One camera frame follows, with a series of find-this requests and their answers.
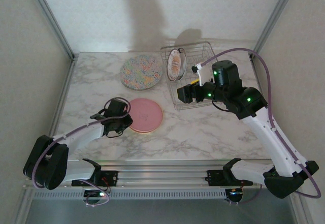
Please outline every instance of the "white enclosure wall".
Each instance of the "white enclosure wall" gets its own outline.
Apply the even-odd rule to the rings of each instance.
[[[17,209],[23,166],[48,134],[70,62],[36,0],[0,0],[0,223]]]
[[[314,223],[325,223],[325,0],[289,0],[261,56],[271,73],[276,120],[292,144],[319,165],[315,180],[323,196],[307,201]],[[258,66],[266,92],[264,74]],[[316,194],[310,181],[303,191]]]
[[[75,53],[209,39],[252,48],[278,0],[47,0]]]

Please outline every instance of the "pink round coaster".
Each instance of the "pink round coaster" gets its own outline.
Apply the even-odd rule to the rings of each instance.
[[[148,133],[158,128],[163,120],[161,107],[152,100],[138,98],[130,101],[130,116],[133,120],[130,128],[139,133]]]

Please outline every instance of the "yellow object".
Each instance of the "yellow object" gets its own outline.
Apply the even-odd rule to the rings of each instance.
[[[199,82],[199,80],[200,80],[199,78],[195,79],[195,80],[191,81],[191,84],[197,83],[197,82]]]

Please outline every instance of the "wire basket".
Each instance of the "wire basket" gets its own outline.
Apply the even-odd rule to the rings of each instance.
[[[184,76],[177,81],[170,81],[167,77],[166,67],[168,63],[168,56],[170,52],[173,49],[183,48],[186,52],[186,71]],[[191,67],[198,64],[199,62],[206,61],[207,59],[213,57],[215,54],[213,52],[213,49],[211,47],[211,44],[209,42],[198,42],[198,43],[191,43],[191,44],[185,44],[185,45],[179,45],[179,46],[165,46],[160,49],[161,58],[164,62],[164,71],[165,71],[165,77],[167,80],[167,86],[169,89],[169,93],[171,94],[172,101],[174,104],[175,110],[184,110],[184,109],[190,109],[195,107],[201,107],[201,106],[207,106],[211,105],[211,101],[202,101],[199,103],[196,103],[195,100],[190,104],[185,104],[181,102],[178,99],[177,96],[177,89],[181,88],[185,85],[188,85],[191,83],[191,81],[198,79],[199,75],[192,72]],[[212,68],[211,65],[208,65],[211,70],[211,76],[212,76]]]

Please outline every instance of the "white marble surface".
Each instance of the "white marble surface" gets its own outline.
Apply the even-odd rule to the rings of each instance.
[[[119,70],[125,60],[143,53],[80,53],[58,133],[72,130],[90,121],[104,103],[113,97],[148,98],[164,111],[161,126],[148,134],[131,129],[121,137],[102,137],[78,150],[77,158],[116,159],[265,159],[270,158],[251,130],[233,114],[213,106],[175,111],[165,77],[146,91],[124,87]],[[159,53],[146,53],[161,60]],[[244,86],[257,88],[253,70],[245,52],[224,55],[236,63]]]

